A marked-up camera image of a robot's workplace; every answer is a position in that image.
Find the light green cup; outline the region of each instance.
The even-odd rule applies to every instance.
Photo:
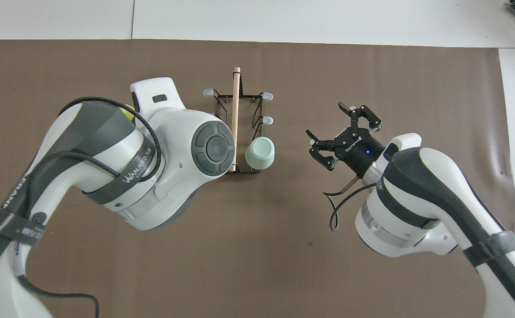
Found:
[[[257,137],[246,149],[246,162],[254,169],[263,170],[269,167],[274,158],[275,147],[268,137]]]

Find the wooden dowel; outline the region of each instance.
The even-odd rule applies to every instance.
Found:
[[[238,103],[240,101],[240,68],[234,68],[234,93],[232,97],[232,124],[231,131],[232,136],[234,137],[234,160],[232,161],[232,166],[230,167],[230,171],[236,171],[236,155],[237,155],[237,145],[238,145]]]

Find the black cable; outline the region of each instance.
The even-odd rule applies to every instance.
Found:
[[[31,191],[32,191],[31,185],[32,185],[32,180],[34,179],[34,176],[38,174],[40,169],[43,169],[43,167],[46,163],[48,163],[49,161],[51,161],[53,159],[62,158],[62,157],[73,157],[76,159],[82,159],[84,161],[88,161],[90,163],[93,163],[94,165],[97,165],[98,167],[102,168],[104,171],[110,173],[111,175],[114,175],[115,177],[118,177],[120,175],[120,173],[118,171],[112,169],[111,167],[102,163],[98,159],[95,159],[94,157],[91,157],[90,155],[86,155],[84,153],[75,152],[75,151],[61,151],[61,152],[56,152],[51,155],[48,155],[47,157],[44,157],[42,160],[40,160],[40,162],[36,165],[36,167],[34,167],[32,172],[28,175],[27,190],[26,190],[26,210],[24,211],[24,217],[26,219],[30,219],[30,212],[31,212],[32,208],[34,207],[34,204],[32,202],[32,197],[31,197]]]
[[[61,115],[64,111],[68,110],[70,107],[73,107],[76,104],[84,102],[84,101],[99,101],[99,102],[109,103],[113,106],[125,109],[126,111],[128,111],[132,115],[134,115],[134,117],[138,118],[140,122],[142,122],[144,127],[146,127],[146,129],[148,129],[148,131],[150,132],[150,135],[152,136],[153,143],[155,145],[155,150],[156,150],[156,162],[155,162],[155,167],[153,167],[152,171],[145,177],[142,177],[140,179],[140,182],[144,182],[148,179],[151,179],[156,174],[156,172],[159,170],[159,166],[161,165],[161,146],[159,144],[159,139],[157,139],[157,136],[156,136],[155,132],[153,131],[152,127],[150,126],[150,124],[148,123],[148,121],[146,119],[144,119],[144,117],[142,117],[142,115],[140,115],[137,111],[128,107],[127,105],[124,105],[121,102],[117,102],[112,99],[108,99],[108,98],[104,98],[104,97],[81,97],[81,98],[75,99],[75,100],[71,101],[70,103],[68,103],[67,105],[65,105],[65,107],[63,107],[61,109],[61,111],[59,112],[59,114],[57,116]]]
[[[89,294],[56,294],[54,292],[45,291],[36,287],[32,284],[25,275],[16,276],[18,282],[29,292],[32,292],[39,296],[44,296],[48,298],[86,298],[90,299],[95,304],[95,318],[98,318],[98,314],[100,312],[100,306],[98,305],[98,299],[96,299],[93,295]]]
[[[120,107],[120,108],[125,109],[126,111],[132,113],[132,115],[134,115],[134,117],[138,118],[139,121],[142,122],[144,127],[146,127],[146,129],[150,132],[150,135],[152,136],[153,143],[156,148],[157,157],[156,157],[155,166],[153,167],[152,171],[149,174],[147,174],[145,177],[142,177],[140,179],[140,182],[151,179],[156,174],[156,172],[159,169],[159,166],[161,165],[161,147],[160,147],[160,143],[159,143],[159,140],[157,139],[155,132],[153,131],[150,124],[146,121],[146,119],[144,119],[144,117],[142,117],[142,115],[140,115],[134,109],[124,105],[123,103],[113,101],[111,99],[103,98],[103,97],[82,97],[82,98],[75,99],[74,101],[65,105],[65,107],[63,107],[61,109],[61,111],[59,112],[59,115],[61,115],[64,111],[66,111],[70,107],[72,107],[80,102],[84,102],[84,101],[100,101],[100,102],[109,103],[113,106]],[[45,166],[46,163],[49,163],[53,159],[62,158],[62,157],[72,157],[72,158],[76,158],[76,159],[81,159],[83,161],[88,161],[90,163],[93,163],[97,167],[100,167],[104,171],[110,173],[111,175],[114,175],[114,177],[118,177],[120,175],[120,173],[118,171],[112,169],[111,167],[102,163],[98,159],[95,159],[94,157],[92,157],[90,155],[86,155],[84,153],[79,153],[79,152],[75,152],[75,151],[61,151],[58,153],[53,153],[51,155],[48,155],[47,157],[44,157],[40,160],[40,162],[34,167],[33,171],[31,171],[31,173],[28,176],[27,191],[25,193],[26,194],[26,199],[25,199],[26,210],[24,211],[24,217],[26,219],[30,218],[30,213],[31,213],[31,210],[34,205],[32,202],[32,197],[31,197],[31,189],[32,189],[31,186],[32,186],[32,180],[34,179],[34,176],[38,174],[40,169],[43,169],[43,167]],[[20,284],[26,290],[28,290],[29,292],[32,292],[34,294],[37,294],[39,296],[45,296],[45,297],[49,297],[49,298],[86,298],[86,299],[90,299],[95,305],[95,318],[98,318],[98,314],[100,312],[100,306],[98,304],[98,300],[93,295],[90,295],[90,294],[58,294],[55,292],[49,292],[49,291],[42,290],[42,289],[38,288],[37,286],[35,286],[34,284],[32,284],[25,275],[17,276],[17,278],[18,278]]]
[[[330,197],[334,197],[334,196],[340,195],[342,193],[322,193],[322,194],[326,195],[326,197],[328,198],[328,201],[330,201],[330,204],[332,204],[332,208],[333,208],[332,215],[330,216],[330,230],[336,231],[338,229],[338,210],[340,209],[340,207],[342,207],[344,205],[344,203],[346,203],[346,201],[350,200],[351,197],[353,197],[354,195],[362,192],[365,189],[369,189],[375,185],[376,185],[375,183],[372,183],[370,185],[364,185],[363,187],[355,190],[353,193],[350,193],[337,206],[334,206],[334,201],[332,201],[332,198],[330,198]]]

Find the black strap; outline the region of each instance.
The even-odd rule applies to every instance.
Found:
[[[144,136],[142,146],[122,173],[120,173],[120,176],[106,183],[106,185],[102,186],[100,189],[92,191],[91,193],[83,193],[97,204],[106,204],[113,201],[140,181],[141,177],[146,173],[152,163],[155,155],[155,146]]]
[[[0,235],[23,244],[36,246],[44,233],[44,225],[0,208]]]
[[[512,231],[503,231],[466,248],[464,255],[473,267],[477,267],[512,251],[515,251],[515,234]]]

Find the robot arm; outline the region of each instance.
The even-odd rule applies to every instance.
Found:
[[[419,135],[395,137],[384,149],[376,148],[375,159],[368,153],[372,138],[352,140],[358,149],[340,159],[361,163],[351,168],[362,183],[375,184],[355,219],[363,242],[390,257],[445,255],[459,245],[484,282],[484,316],[515,317],[514,234],[483,205],[456,163],[422,148]],[[369,158],[367,167],[360,157]]]
[[[147,230],[176,219],[201,185],[230,167],[230,130],[185,109],[171,79],[131,90],[135,110],[104,98],[68,104],[1,204],[0,317],[51,317],[21,282],[31,246],[69,187]],[[136,125],[119,107],[135,113]]]

